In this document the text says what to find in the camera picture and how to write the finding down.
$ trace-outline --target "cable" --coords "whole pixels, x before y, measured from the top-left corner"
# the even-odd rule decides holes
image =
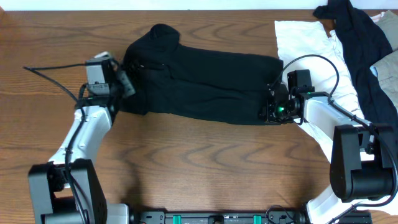
[[[274,85],[275,85],[275,84],[277,83],[277,81],[282,77],[283,72],[286,70],[286,68],[287,68],[289,65],[291,65],[292,63],[294,63],[294,62],[300,60],[301,58],[305,58],[305,57],[319,57],[319,58],[322,58],[322,59],[326,60],[327,62],[329,62],[330,65],[335,69],[335,72],[336,72],[336,84],[335,84],[335,86],[333,87],[333,89],[331,90],[331,92],[329,93],[329,96],[328,96],[328,102],[329,102],[329,104],[332,105],[332,107],[334,107],[334,108],[335,108],[336,110],[338,110],[339,112],[343,113],[344,115],[346,115],[347,117],[349,117],[350,119],[352,119],[353,121],[355,121],[355,122],[361,124],[366,130],[368,130],[368,131],[381,143],[381,145],[384,147],[384,150],[387,151],[387,154],[388,154],[388,156],[389,156],[389,160],[390,160],[391,163],[392,163],[392,182],[393,182],[393,190],[392,190],[392,193],[391,193],[390,197],[389,197],[385,202],[381,202],[381,203],[377,203],[377,204],[356,203],[356,204],[352,205],[349,209],[347,209],[346,211],[344,211],[342,214],[340,214],[340,215],[338,215],[337,217],[333,218],[333,219],[329,222],[329,224],[334,223],[335,221],[337,221],[337,220],[339,220],[340,218],[344,217],[345,215],[347,215],[348,213],[352,212],[353,210],[356,210],[357,207],[373,207],[373,208],[374,208],[374,207],[381,207],[381,206],[387,205],[388,203],[390,203],[390,202],[393,201],[393,199],[396,197],[397,192],[398,192],[398,181],[397,181],[397,180],[398,180],[398,170],[397,170],[397,164],[396,164],[396,162],[395,162],[395,160],[394,160],[394,156],[393,156],[392,152],[390,151],[390,149],[389,149],[387,143],[383,140],[382,137],[380,137],[380,135],[378,135],[377,132],[375,132],[375,130],[374,130],[373,128],[371,128],[369,125],[367,125],[366,123],[364,123],[363,121],[361,121],[360,119],[358,119],[358,118],[356,117],[356,115],[353,115],[353,114],[351,114],[351,113],[349,113],[349,112],[347,112],[347,111],[341,109],[341,108],[338,107],[337,105],[335,105],[334,100],[331,99],[333,93],[335,92],[335,90],[336,90],[336,88],[337,88],[337,86],[338,86],[339,80],[340,80],[340,74],[338,73],[338,70],[337,70],[335,64],[333,64],[333,62],[331,62],[329,59],[327,59],[327,58],[325,58],[325,57],[323,57],[323,56],[321,56],[321,55],[309,54],[309,55],[304,55],[304,56],[298,57],[298,58],[294,59],[293,61],[291,61],[290,63],[288,63],[288,64],[282,69],[282,71],[280,72],[279,76],[277,77],[277,79],[275,80],[275,82],[272,84],[271,87],[272,87],[272,88],[274,87]]]
[[[281,206],[281,205],[271,205],[271,207],[269,207],[269,208],[267,209],[267,211],[266,211],[266,218],[268,218],[268,216],[267,216],[268,211],[269,211],[270,209],[272,209],[272,208],[275,208],[275,207],[282,208],[282,209],[285,211],[286,215],[287,215],[291,220],[293,220],[293,223],[294,223],[293,217],[291,217],[291,216],[287,213],[286,209],[285,209],[283,206]]]
[[[83,206],[81,205],[81,201],[80,201],[79,195],[77,194],[77,190],[76,190],[76,187],[75,187],[75,183],[74,183],[74,181],[73,181],[73,177],[72,177],[72,175],[71,175],[71,173],[70,173],[70,170],[69,170],[69,164],[70,164],[70,156],[71,156],[71,153],[72,153],[73,143],[74,143],[74,141],[75,141],[75,139],[76,139],[76,137],[77,137],[77,135],[78,135],[80,129],[83,127],[83,124],[84,124],[84,122],[85,122],[85,116],[86,116],[86,114],[85,114],[85,111],[84,111],[83,107],[82,107],[81,105],[79,105],[78,99],[75,97],[75,95],[74,95],[71,91],[69,91],[66,87],[64,87],[64,86],[63,86],[62,84],[60,84],[59,82],[57,82],[57,81],[55,81],[54,79],[49,78],[48,76],[46,76],[46,75],[44,75],[44,74],[42,74],[42,73],[36,71],[35,69],[39,69],[39,70],[49,70],[49,69],[70,68],[70,67],[75,67],[75,66],[86,66],[86,65],[91,65],[91,64],[90,64],[90,63],[84,63],[84,64],[74,64],[74,65],[64,65],[64,66],[60,66],[60,67],[44,67],[44,68],[29,68],[29,67],[23,67],[24,69],[26,69],[26,70],[28,70],[28,71],[30,71],[30,72],[32,72],[32,73],[34,73],[34,74],[36,74],[36,75],[42,77],[42,78],[44,78],[44,79],[46,79],[46,80],[52,82],[53,84],[57,85],[58,87],[60,87],[60,88],[61,88],[63,91],[65,91],[73,100],[76,101],[76,103],[78,104],[79,109],[80,109],[80,111],[81,111],[81,120],[80,120],[80,123],[79,123],[78,127],[76,128],[75,132],[73,133],[73,135],[72,135],[72,137],[71,137],[71,139],[70,139],[70,141],[69,141],[69,143],[68,143],[68,146],[67,146],[67,148],[66,148],[66,153],[65,153],[65,169],[66,169],[67,171],[66,171],[65,173],[66,173],[66,178],[67,178],[67,181],[68,181],[68,183],[69,183],[69,186],[70,186],[70,188],[71,188],[71,190],[72,190],[72,194],[73,194],[73,196],[74,196],[74,198],[75,198],[75,201],[76,201],[77,210],[79,211],[80,216],[81,216],[81,219],[83,220],[83,223],[84,223],[84,224],[88,224],[88,220],[87,220],[87,218],[86,218],[86,215],[84,214],[84,209],[83,209]],[[81,86],[80,91],[79,91],[79,100],[83,97],[85,88],[86,88],[86,84],[84,84],[84,85]]]

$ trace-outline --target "navy blue cloth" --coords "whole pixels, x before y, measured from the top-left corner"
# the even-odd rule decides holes
[[[172,113],[231,124],[264,124],[259,113],[272,98],[283,62],[274,57],[194,49],[174,28],[155,25],[132,43],[123,66],[137,93],[121,110]]]
[[[390,124],[398,136],[397,110],[369,69],[392,52],[383,31],[349,0],[329,0],[327,6],[317,7],[313,15],[335,20],[336,35],[343,44],[344,60],[365,118],[373,123]]]

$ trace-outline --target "wooden surface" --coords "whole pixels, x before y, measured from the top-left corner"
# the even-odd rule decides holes
[[[121,59],[156,23],[179,30],[190,47],[277,57],[274,20],[315,21],[311,13],[6,12],[0,25],[0,222],[33,222],[28,170],[55,153],[73,120],[69,96],[22,66],[78,63],[104,50]],[[324,23],[332,29],[331,21]],[[84,68],[46,74],[74,93],[86,79]],[[299,207],[329,184],[319,145],[294,124],[237,126],[172,114],[119,113],[96,171],[108,200],[138,209]],[[382,212],[373,217],[374,223],[398,222]]]

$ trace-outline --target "white background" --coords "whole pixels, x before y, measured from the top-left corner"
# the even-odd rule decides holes
[[[398,9],[398,0],[351,0],[359,9]],[[0,0],[6,11],[315,9],[327,0]]]

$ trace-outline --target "green strip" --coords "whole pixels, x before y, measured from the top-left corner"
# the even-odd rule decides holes
[[[261,216],[260,215],[255,215],[253,216],[253,224],[261,224]]]
[[[173,216],[173,224],[181,224],[181,216],[180,215]]]

